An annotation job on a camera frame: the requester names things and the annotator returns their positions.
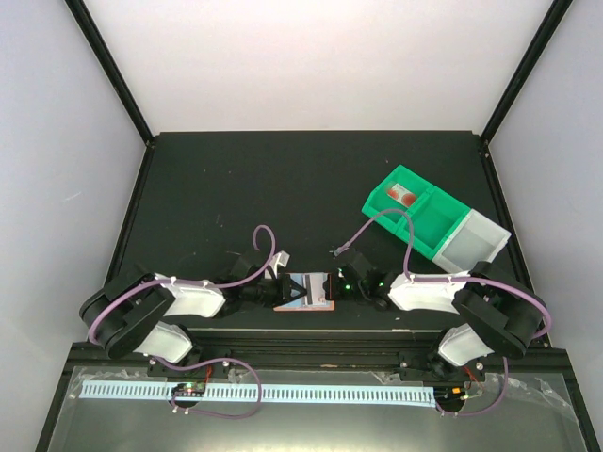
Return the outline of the brown leather card holder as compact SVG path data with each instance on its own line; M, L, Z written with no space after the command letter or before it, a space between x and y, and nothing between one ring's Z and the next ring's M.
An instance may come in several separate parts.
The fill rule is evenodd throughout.
M291 301L274 307L275 312L330 312L335 308L335 302L326 292L329 275L327 273L288 273L291 279L291 289L285 293L291 296Z

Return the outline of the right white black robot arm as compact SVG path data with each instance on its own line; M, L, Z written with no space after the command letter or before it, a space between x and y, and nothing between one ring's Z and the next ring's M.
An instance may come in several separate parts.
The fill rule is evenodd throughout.
M532 340L546 335L551 316L544 302L491 263L480 261L453 274L381 272L346 264L322 284L329 301L366 301L380 310L430 311L457 315L429 352L407 362L432 379L455 378L464 366L495 354L525 356Z

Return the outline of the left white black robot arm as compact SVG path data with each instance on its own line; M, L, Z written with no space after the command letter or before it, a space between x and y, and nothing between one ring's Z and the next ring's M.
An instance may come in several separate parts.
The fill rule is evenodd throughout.
M201 368L203 354L192 345L186 327L166 319L218 318L245 303L273 309L303 299L308 295L305 278L278 271L287 260L283 251L267 261L252 250L215 282L189 283L135 265L88 298L79 316L89 328L89 340L108 358L156 355L180 375L190 376Z

